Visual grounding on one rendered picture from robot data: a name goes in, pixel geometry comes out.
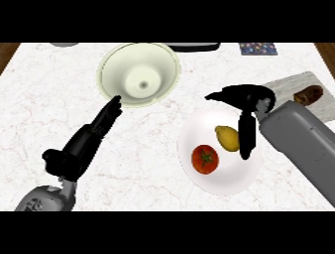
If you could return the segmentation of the pale green bowl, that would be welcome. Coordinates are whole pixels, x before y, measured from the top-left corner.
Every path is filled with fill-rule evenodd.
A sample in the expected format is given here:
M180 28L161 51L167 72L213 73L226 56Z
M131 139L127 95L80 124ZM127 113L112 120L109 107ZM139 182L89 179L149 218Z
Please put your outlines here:
M127 43L103 57L96 85L106 99L121 96L124 107L145 107L171 93L180 79L180 60L162 43Z

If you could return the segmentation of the red tomato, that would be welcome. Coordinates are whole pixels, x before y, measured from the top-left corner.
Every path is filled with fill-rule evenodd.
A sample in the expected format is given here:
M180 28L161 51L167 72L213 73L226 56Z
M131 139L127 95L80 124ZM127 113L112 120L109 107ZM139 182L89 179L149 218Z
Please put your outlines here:
M192 153L192 165L195 170L208 175L219 167L220 157L210 145L199 145Z

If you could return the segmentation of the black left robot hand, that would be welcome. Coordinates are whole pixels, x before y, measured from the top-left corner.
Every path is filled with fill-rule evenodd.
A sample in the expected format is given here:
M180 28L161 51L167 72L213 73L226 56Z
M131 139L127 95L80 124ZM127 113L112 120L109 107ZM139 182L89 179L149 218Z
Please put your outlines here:
M120 99L121 96L115 95L92 123L83 126L71 138L64 150L49 149L43 154L47 173L71 182L75 182L83 176L102 139L123 113Z

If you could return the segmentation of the brown potato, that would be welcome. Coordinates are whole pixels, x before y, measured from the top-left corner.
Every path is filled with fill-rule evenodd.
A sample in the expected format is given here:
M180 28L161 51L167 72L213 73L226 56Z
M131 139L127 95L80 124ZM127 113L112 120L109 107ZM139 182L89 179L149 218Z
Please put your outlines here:
M303 106L312 105L323 96L323 88L320 85L310 85L294 94L294 101Z

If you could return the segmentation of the yellow lemon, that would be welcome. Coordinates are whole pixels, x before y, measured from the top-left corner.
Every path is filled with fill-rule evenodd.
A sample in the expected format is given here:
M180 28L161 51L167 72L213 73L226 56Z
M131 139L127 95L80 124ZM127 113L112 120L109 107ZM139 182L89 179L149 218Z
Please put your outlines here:
M229 126L216 128L219 142L229 152L236 152L241 149L239 132Z

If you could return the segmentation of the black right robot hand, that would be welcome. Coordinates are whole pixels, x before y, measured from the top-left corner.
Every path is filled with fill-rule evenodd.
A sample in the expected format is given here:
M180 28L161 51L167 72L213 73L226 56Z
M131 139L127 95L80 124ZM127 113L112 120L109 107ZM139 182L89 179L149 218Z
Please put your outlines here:
M239 142L241 156L247 160L255 148L255 121L267 116L275 107L275 92L263 85L236 84L226 86L222 91L213 92L205 98L224 102L242 111Z

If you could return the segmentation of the dark patterned box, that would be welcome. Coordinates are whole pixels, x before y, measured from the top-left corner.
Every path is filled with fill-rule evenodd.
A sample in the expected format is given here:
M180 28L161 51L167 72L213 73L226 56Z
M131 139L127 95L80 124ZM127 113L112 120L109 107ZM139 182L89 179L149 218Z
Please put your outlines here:
M278 50L275 43L241 43L244 56L276 56Z

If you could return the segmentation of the white plate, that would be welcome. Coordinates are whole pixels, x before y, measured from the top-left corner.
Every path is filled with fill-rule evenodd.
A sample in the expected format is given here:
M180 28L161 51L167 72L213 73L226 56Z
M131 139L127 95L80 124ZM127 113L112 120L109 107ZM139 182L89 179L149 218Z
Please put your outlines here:
M185 172L196 186L217 195L242 192L254 183L260 172L260 149L254 148L245 160L241 152L229 152L217 139L216 127L229 126L239 129L241 112L230 109L202 109L188 119L180 139L179 156ZM192 163L192 155L199 145L210 145L219 153L219 167L204 175Z

